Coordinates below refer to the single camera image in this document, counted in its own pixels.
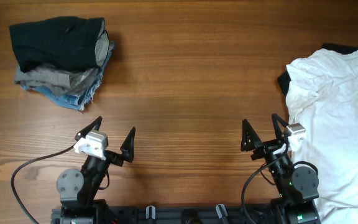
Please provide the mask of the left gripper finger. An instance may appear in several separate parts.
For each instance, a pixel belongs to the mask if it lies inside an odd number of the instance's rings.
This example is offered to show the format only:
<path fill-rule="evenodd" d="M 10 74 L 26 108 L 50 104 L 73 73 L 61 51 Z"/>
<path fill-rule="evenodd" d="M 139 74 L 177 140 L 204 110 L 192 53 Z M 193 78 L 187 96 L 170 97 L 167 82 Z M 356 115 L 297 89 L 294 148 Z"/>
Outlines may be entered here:
<path fill-rule="evenodd" d="M 135 127 L 133 127 L 123 144 L 120 147 L 122 152 L 121 157 L 124 161 L 132 163 L 134 160 L 134 141 L 135 141 Z"/>
<path fill-rule="evenodd" d="M 85 128 L 83 128 L 76 134 L 75 140 L 79 141 L 81 138 L 85 138 L 86 135 L 92 130 L 98 131 L 101 126 L 102 120 L 102 116 L 97 117 L 92 123 L 87 125 Z"/>

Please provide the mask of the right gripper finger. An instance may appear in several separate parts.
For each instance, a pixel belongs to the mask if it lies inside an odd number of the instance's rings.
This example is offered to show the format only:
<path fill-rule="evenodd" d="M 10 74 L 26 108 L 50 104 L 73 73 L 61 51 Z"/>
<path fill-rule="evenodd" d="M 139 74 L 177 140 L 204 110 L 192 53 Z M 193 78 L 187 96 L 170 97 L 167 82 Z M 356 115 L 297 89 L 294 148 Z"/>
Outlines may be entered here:
<path fill-rule="evenodd" d="M 254 151 L 263 148 L 263 143 L 247 119 L 242 121 L 241 151 Z"/>
<path fill-rule="evenodd" d="M 282 131 L 282 128 L 285 129 L 288 126 L 288 123 L 276 113 L 272 114 L 272 123 L 277 140 L 284 139 L 285 135 Z"/>

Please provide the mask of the white t-shirt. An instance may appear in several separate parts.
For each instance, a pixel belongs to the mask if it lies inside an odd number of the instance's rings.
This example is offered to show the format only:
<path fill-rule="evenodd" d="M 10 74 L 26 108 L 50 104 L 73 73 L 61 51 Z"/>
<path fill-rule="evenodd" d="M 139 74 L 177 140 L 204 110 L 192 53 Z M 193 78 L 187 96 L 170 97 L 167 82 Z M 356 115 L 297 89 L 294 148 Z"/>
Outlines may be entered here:
<path fill-rule="evenodd" d="M 317 50 L 286 69 L 289 122 L 306 130 L 292 158 L 318 168 L 319 217 L 358 224 L 358 50 Z"/>

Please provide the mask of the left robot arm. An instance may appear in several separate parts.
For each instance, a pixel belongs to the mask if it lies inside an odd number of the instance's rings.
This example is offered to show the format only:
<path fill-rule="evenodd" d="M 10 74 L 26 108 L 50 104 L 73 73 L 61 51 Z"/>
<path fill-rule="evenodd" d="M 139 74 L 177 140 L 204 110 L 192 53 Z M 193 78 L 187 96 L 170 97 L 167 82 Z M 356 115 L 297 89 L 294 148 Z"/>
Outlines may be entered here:
<path fill-rule="evenodd" d="M 123 144 L 120 153 L 107 150 L 108 135 L 99 130 L 103 118 L 96 118 L 80 130 L 73 145 L 75 152 L 87 155 L 81 169 L 67 169 L 57 179 L 62 208 L 60 216 L 52 218 L 52 223 L 117 223 L 117 216 L 104 199 L 95 196 L 102 190 L 101 183 L 109 178 L 111 165 L 123 166 L 134 160 L 135 127 Z"/>

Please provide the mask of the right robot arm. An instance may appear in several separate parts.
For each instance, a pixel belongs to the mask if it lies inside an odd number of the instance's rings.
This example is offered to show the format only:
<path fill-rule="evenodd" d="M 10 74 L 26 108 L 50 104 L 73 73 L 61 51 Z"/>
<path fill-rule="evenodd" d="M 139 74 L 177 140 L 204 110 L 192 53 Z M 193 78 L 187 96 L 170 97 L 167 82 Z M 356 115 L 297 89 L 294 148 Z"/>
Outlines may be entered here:
<path fill-rule="evenodd" d="M 267 169 L 273 185 L 279 192 L 268 206 L 274 223 L 320 223 L 314 199 L 318 193 L 318 168 L 306 161 L 293 162 L 288 154 L 291 147 L 299 145 L 306 129 L 299 123 L 288 124 L 279 115 L 272 114 L 275 139 L 262 141 L 247 119 L 242 121 L 241 151 L 252 152 L 253 161 L 264 159 L 246 180 L 241 192 L 241 210 L 245 223 L 255 223 L 246 208 L 246 190 L 253 178 Z"/>

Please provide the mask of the folded blue denim shorts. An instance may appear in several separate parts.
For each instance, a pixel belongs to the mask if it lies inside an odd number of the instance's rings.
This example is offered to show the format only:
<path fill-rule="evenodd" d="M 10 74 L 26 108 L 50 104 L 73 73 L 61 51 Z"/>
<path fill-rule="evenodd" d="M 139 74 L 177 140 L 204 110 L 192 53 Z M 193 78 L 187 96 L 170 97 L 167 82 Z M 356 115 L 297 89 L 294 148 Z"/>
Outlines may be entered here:
<path fill-rule="evenodd" d="M 14 83 L 25 90 L 43 94 L 58 106 L 83 111 L 102 84 L 104 69 L 111 54 L 112 50 L 109 49 L 101 68 L 89 68 L 84 72 L 63 71 L 48 64 L 27 73 L 17 68 Z"/>

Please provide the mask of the black garment at right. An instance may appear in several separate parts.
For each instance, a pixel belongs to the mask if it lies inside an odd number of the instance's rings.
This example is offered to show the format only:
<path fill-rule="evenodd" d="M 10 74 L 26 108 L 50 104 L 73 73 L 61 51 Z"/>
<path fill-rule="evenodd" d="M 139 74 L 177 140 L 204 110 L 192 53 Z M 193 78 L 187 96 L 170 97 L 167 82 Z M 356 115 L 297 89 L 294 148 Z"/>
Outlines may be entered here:
<path fill-rule="evenodd" d="M 347 55 L 351 54 L 358 50 L 358 47 L 348 46 L 348 45 L 340 45 L 340 44 L 332 44 L 332 43 L 324 43 L 321 47 L 322 49 L 331 50 L 339 54 Z M 284 96 L 287 95 L 289 90 L 291 78 L 287 71 L 284 71 L 278 78 L 278 85 Z"/>

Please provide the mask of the folded grey garment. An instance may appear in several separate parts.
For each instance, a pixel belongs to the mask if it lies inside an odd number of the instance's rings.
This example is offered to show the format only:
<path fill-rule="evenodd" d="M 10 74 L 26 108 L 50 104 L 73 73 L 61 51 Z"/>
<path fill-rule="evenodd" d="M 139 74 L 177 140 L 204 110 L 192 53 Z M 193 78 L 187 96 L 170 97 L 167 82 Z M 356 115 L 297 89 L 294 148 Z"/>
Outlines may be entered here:
<path fill-rule="evenodd" d="M 105 29 L 65 28 L 15 37 L 12 48 L 18 68 L 14 83 L 46 87 L 55 96 L 84 92 L 107 60 L 110 41 Z"/>

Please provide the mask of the folded black garment on stack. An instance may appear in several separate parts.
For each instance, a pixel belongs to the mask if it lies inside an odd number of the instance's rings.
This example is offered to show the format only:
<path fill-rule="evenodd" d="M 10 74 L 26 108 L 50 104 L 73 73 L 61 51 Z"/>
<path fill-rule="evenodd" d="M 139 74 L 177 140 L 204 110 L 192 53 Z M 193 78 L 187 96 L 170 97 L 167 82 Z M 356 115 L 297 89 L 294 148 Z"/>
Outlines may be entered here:
<path fill-rule="evenodd" d="M 66 71 L 99 68 L 96 45 L 105 31 L 102 17 L 61 16 L 9 26 L 11 44 L 24 73 L 49 64 Z"/>

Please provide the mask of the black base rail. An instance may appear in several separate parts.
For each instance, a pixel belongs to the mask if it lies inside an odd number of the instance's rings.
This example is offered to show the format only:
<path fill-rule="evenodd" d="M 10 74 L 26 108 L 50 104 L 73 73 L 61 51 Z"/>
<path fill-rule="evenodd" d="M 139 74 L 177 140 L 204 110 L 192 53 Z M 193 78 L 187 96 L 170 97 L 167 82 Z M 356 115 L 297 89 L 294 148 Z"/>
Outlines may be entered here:
<path fill-rule="evenodd" d="M 51 214 L 51 223 L 117 223 L 117 224 L 181 224 L 190 217 L 197 217 L 202 223 L 209 224 L 241 224 L 249 223 L 241 207 L 226 207 L 228 217 L 219 219 L 214 207 L 165 207 L 157 208 L 156 219 L 145 218 L 145 208 L 137 207 L 110 207 L 103 213 L 83 212 L 81 214 L 64 212 L 54 209 Z"/>

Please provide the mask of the left white rail clip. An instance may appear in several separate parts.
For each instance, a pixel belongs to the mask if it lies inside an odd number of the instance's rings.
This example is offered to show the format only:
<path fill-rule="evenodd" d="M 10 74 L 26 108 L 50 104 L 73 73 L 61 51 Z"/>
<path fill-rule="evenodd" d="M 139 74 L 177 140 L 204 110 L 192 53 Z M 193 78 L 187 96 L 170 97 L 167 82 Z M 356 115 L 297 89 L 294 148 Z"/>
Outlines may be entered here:
<path fill-rule="evenodd" d="M 145 218 L 147 220 L 156 219 L 156 211 L 155 211 L 155 207 L 153 205 L 149 205 L 148 207 L 146 207 Z"/>

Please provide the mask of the white rail clip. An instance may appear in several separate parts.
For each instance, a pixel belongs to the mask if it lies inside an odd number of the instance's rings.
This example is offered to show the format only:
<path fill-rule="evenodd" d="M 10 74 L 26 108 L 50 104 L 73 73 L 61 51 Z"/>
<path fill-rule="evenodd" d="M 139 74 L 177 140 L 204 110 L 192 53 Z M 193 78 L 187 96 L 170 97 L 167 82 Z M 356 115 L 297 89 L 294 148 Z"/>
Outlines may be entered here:
<path fill-rule="evenodd" d="M 156 219 L 156 211 L 155 211 L 155 207 L 153 205 L 149 205 L 148 207 L 146 207 L 145 218 L 147 220 Z"/>
<path fill-rule="evenodd" d="M 219 219 L 224 219 L 228 217 L 227 210 L 224 204 L 217 204 L 215 209 Z"/>

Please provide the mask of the right white rail clip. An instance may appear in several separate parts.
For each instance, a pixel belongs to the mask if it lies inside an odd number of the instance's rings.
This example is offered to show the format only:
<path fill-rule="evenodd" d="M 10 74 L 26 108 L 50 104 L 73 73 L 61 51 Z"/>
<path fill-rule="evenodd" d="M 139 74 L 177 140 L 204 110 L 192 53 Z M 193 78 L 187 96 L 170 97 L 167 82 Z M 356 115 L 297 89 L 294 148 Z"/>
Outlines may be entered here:
<path fill-rule="evenodd" d="M 215 209 L 219 219 L 224 219 L 228 217 L 227 210 L 224 204 L 217 204 Z"/>

